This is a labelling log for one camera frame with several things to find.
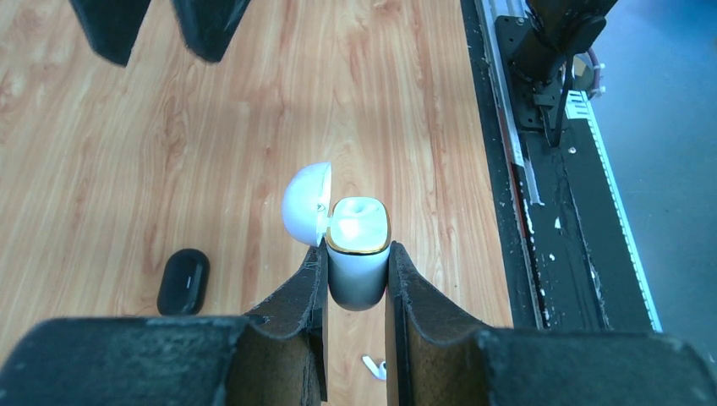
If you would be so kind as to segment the black earbud charging case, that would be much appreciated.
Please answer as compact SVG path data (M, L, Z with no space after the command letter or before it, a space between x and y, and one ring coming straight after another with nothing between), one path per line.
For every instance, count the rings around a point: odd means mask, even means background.
M167 260L156 308L161 315L197 315L204 304L210 261L200 250L185 248Z

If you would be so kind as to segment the white earbud charging case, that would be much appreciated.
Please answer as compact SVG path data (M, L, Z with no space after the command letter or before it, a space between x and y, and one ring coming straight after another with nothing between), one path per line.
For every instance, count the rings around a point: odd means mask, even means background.
M391 222L384 203L349 196L331 204L329 162L300 169L282 199L284 228L302 244L326 244L328 287L343 309L359 312L378 304L385 292L391 251Z

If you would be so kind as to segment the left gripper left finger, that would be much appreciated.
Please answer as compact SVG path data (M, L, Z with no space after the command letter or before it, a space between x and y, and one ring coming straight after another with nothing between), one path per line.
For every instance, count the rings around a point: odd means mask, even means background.
M319 405L327 398L328 253L242 315L63 317L1 369L4 405Z

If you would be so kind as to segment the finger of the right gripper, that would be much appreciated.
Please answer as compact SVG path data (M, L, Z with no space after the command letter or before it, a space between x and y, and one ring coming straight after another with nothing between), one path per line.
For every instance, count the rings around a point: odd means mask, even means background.
M219 63L250 0L174 0L185 46L207 63Z
M150 0L70 0L91 50L126 67Z

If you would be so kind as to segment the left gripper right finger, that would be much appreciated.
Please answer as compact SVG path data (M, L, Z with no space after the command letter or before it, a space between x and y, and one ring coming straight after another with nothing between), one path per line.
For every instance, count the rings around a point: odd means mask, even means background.
M716 380L660 333L493 327L424 278L405 247L387 260L390 405L713 405Z

